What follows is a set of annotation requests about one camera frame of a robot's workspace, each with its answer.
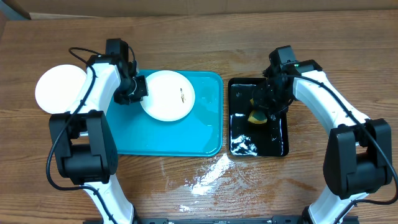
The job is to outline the yellow green sponge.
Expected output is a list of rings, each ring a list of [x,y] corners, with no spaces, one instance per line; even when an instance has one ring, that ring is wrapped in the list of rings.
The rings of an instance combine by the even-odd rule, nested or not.
[[[264,112],[253,108],[248,116],[248,122],[252,124],[265,124],[267,123],[267,116]]]

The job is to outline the white plate with stain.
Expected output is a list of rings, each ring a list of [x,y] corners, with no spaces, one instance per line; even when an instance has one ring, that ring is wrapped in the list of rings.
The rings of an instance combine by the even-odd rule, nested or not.
[[[47,70],[35,87],[35,100],[47,113],[64,113],[76,100],[86,73],[75,65],[58,65]]]

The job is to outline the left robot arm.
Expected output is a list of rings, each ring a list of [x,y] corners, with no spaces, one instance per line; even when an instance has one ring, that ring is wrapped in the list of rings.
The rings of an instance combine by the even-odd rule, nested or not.
[[[49,184],[60,191],[84,190],[99,210],[101,223],[140,223],[134,205],[116,177],[118,152],[106,120],[113,101],[140,102],[148,95],[139,75],[132,47],[122,39],[108,39],[103,54],[92,51],[87,79],[77,101],[49,119],[52,147],[46,162]]]

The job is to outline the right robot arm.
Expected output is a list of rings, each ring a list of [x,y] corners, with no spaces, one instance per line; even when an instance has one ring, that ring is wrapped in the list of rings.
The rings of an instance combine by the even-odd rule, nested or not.
[[[368,199],[382,186],[397,182],[392,165],[392,131],[384,119],[371,119],[353,107],[314,60],[298,61],[291,46],[269,54],[265,80],[253,90],[248,121],[264,124],[273,114],[301,101],[328,133],[323,163],[326,182],[318,199],[307,206],[298,223],[342,223],[360,203],[391,205]]]

